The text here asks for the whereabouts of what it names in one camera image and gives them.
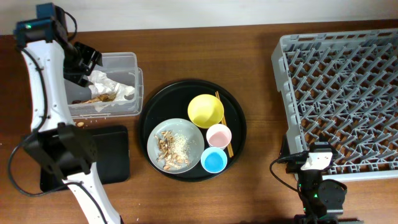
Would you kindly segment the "gold snack wrapper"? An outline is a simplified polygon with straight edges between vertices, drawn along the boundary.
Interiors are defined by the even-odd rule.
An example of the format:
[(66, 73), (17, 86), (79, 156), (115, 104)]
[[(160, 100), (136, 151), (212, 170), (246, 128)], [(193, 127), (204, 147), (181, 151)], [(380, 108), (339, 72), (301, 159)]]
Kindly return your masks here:
[(72, 104), (87, 104), (87, 103), (97, 103), (97, 102), (109, 102), (109, 101), (114, 101), (116, 98), (116, 94), (102, 94), (98, 95), (90, 100), (82, 101), (82, 100), (74, 100), (72, 101)]

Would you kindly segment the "pink cup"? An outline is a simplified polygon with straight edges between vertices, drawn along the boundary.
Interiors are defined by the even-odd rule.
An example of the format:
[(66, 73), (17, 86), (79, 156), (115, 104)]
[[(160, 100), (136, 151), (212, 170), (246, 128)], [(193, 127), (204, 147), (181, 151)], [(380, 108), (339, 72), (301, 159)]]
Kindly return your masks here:
[(231, 139), (231, 130), (223, 124), (212, 125), (206, 132), (206, 140), (210, 147), (225, 149)]

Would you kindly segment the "blue cup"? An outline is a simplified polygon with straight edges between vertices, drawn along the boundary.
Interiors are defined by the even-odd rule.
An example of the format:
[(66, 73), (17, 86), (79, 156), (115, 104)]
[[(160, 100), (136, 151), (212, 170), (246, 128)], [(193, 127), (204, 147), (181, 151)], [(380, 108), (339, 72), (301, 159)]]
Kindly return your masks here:
[(201, 166), (211, 174), (217, 174), (226, 168), (228, 157), (224, 150), (218, 147), (209, 147), (201, 155)]

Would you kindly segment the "yellow bowl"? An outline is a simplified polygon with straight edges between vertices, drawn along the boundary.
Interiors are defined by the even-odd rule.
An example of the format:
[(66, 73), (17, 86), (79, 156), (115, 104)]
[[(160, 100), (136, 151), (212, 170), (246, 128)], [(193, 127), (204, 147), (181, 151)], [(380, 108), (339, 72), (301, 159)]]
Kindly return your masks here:
[(224, 117), (224, 106), (216, 96), (202, 94), (189, 102), (187, 113), (193, 124), (208, 129), (221, 122)]

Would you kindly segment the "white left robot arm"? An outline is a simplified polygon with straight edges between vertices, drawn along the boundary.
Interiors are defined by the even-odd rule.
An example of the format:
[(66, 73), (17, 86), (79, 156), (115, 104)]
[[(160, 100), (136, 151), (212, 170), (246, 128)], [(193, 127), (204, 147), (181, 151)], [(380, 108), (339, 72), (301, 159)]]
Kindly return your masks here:
[(69, 188), (89, 223), (122, 223), (109, 201), (97, 170), (97, 147), (92, 135), (75, 126), (68, 108), (65, 81), (86, 87), (86, 79), (102, 54), (71, 41), (69, 13), (54, 3), (38, 4), (35, 19), (16, 24), (14, 36), (29, 73), (32, 96), (31, 133), (24, 148), (60, 187)]

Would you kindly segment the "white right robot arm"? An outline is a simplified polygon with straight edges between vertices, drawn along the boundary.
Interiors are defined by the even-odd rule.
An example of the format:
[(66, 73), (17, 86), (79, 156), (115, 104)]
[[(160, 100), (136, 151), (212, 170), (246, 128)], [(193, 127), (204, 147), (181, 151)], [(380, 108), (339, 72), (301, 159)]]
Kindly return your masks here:
[(303, 204), (303, 215), (294, 216), (297, 224), (363, 224), (358, 219), (339, 219), (343, 214), (343, 204), (347, 186), (337, 180), (323, 179), (338, 155), (337, 150), (324, 135), (319, 135), (317, 142), (310, 144), (307, 151), (290, 153), (287, 137), (282, 139), (279, 164), (286, 164), (286, 173), (297, 175), (294, 188)]

